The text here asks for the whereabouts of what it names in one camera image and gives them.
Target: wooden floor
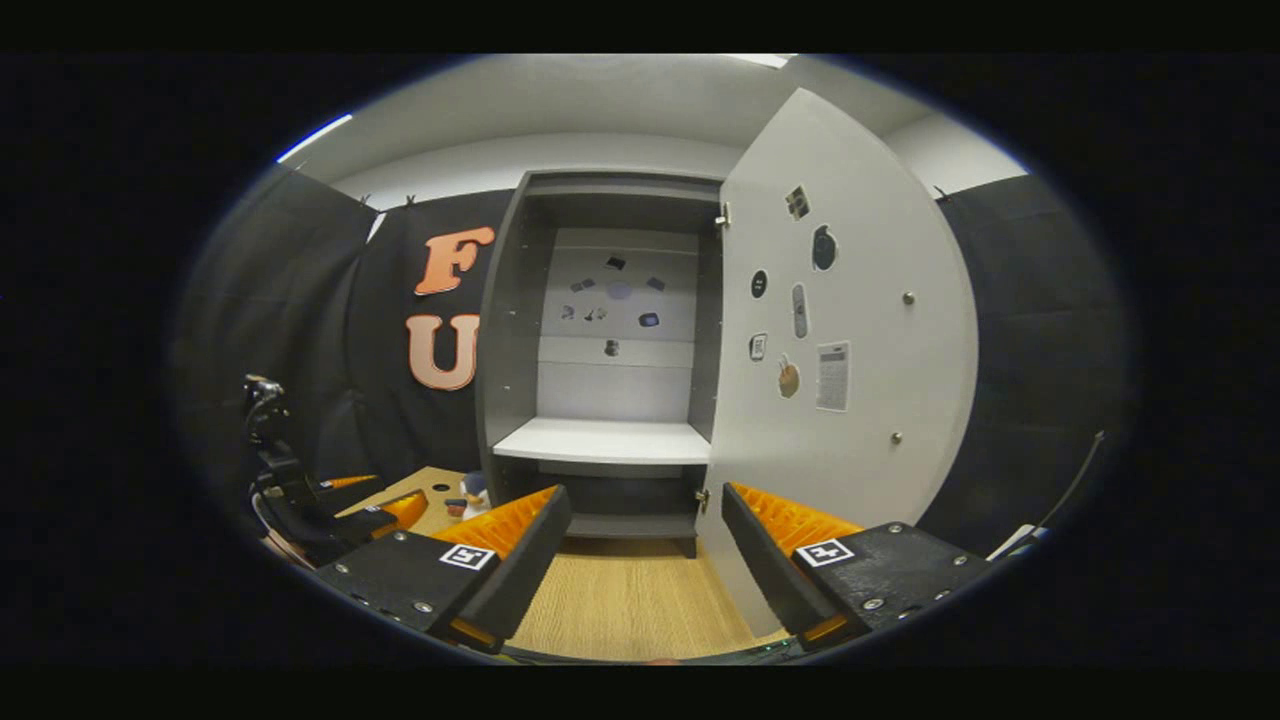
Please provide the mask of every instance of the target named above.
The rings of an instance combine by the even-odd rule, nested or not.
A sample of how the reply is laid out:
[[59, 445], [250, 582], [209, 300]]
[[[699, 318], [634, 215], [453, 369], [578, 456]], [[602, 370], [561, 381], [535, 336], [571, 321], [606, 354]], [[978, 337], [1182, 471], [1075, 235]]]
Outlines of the wooden floor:
[[[411, 532], [431, 534], [458, 521], [444, 512], [444, 500], [462, 497], [461, 479], [425, 468], [343, 514], [422, 489], [428, 512]], [[433, 489], [438, 484], [448, 489]], [[786, 637], [753, 637], [701, 552], [689, 560], [669, 541], [568, 538], [507, 646], [634, 662], [719, 655]]]

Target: white ceiling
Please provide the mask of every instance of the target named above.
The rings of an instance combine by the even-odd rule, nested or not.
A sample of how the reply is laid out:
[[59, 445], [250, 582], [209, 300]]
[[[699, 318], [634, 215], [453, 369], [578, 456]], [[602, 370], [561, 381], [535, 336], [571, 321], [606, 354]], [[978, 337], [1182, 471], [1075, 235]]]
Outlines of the white ceiling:
[[745, 149], [804, 87], [883, 136], [931, 109], [826, 60], [721, 55], [481, 55], [383, 97], [288, 159], [333, 183], [402, 158], [539, 133], [658, 135]]

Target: black curtain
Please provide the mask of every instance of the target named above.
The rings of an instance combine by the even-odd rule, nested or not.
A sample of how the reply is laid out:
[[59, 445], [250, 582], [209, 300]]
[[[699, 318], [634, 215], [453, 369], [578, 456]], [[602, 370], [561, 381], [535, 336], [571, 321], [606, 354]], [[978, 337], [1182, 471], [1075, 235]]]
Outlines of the black curtain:
[[351, 292], [347, 356], [352, 382], [364, 401], [358, 421], [378, 471], [399, 479], [424, 466], [480, 469], [475, 383], [452, 391], [420, 383], [410, 369], [410, 331], [415, 315], [435, 315], [435, 364], [454, 366], [457, 332], [449, 322], [480, 313], [494, 245], [472, 243], [474, 264], [452, 268], [458, 286], [415, 295], [428, 261], [428, 240], [502, 225], [515, 191], [444, 197], [388, 210], [365, 249]]
[[343, 334], [375, 215], [324, 183], [274, 167], [192, 268], [170, 356], [178, 425], [215, 497], [246, 519], [247, 473], [255, 471], [242, 436], [246, 373], [284, 386], [284, 439], [314, 477], [372, 471]]
[[1055, 520], [1106, 477], [1135, 414], [1138, 328], [1105, 238], [1044, 181], [997, 181], [938, 206], [973, 286], [978, 384], [951, 473], [919, 527], [988, 555], [1053, 509], [1098, 430], [1106, 438], [1082, 480], [1088, 489]]

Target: cabinet door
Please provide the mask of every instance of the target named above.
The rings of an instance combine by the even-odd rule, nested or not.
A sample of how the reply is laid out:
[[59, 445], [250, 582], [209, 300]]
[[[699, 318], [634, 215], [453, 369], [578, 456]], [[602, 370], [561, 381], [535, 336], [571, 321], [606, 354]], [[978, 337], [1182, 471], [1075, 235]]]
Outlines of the cabinet door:
[[978, 324], [959, 246], [924, 186], [809, 91], [765, 126], [721, 199], [723, 337], [699, 534], [759, 637], [780, 624], [721, 519], [723, 484], [867, 528], [914, 524], [964, 436]]

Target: ceiling light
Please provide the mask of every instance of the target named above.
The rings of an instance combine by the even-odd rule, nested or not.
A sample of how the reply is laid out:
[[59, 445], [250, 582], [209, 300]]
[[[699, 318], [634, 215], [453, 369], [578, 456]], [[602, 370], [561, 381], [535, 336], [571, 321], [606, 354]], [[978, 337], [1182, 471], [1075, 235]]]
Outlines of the ceiling light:
[[280, 155], [280, 159], [279, 159], [279, 160], [276, 160], [276, 163], [283, 163], [283, 161], [288, 160], [288, 159], [289, 159], [289, 155], [293, 155], [293, 154], [294, 154], [294, 152], [297, 152], [298, 150], [302, 150], [302, 149], [303, 149], [303, 147], [306, 147], [307, 145], [311, 145], [312, 142], [315, 142], [315, 141], [320, 140], [320, 137], [321, 137], [321, 136], [324, 136], [324, 135], [325, 135], [325, 133], [328, 133], [329, 131], [334, 129], [335, 127], [338, 127], [338, 126], [340, 126], [340, 124], [346, 123], [346, 122], [347, 122], [347, 120], [349, 120], [349, 119], [351, 119], [351, 115], [344, 115], [344, 117], [342, 117], [342, 118], [338, 118], [337, 120], [334, 120], [334, 122], [332, 122], [332, 123], [326, 124], [325, 127], [323, 127], [323, 128], [317, 129], [317, 131], [316, 131], [315, 133], [312, 133], [312, 135], [311, 135], [311, 137], [308, 137], [308, 138], [303, 140], [302, 142], [300, 142], [300, 143], [294, 145], [294, 146], [293, 146], [293, 150], [289, 150], [289, 151], [288, 151], [288, 152], [285, 152], [284, 155]]
[[748, 63], [755, 63], [756, 65], [765, 65], [769, 68], [781, 68], [787, 64], [787, 60], [795, 58], [795, 53], [721, 53], [726, 58], [737, 58], [739, 60], [746, 60]]

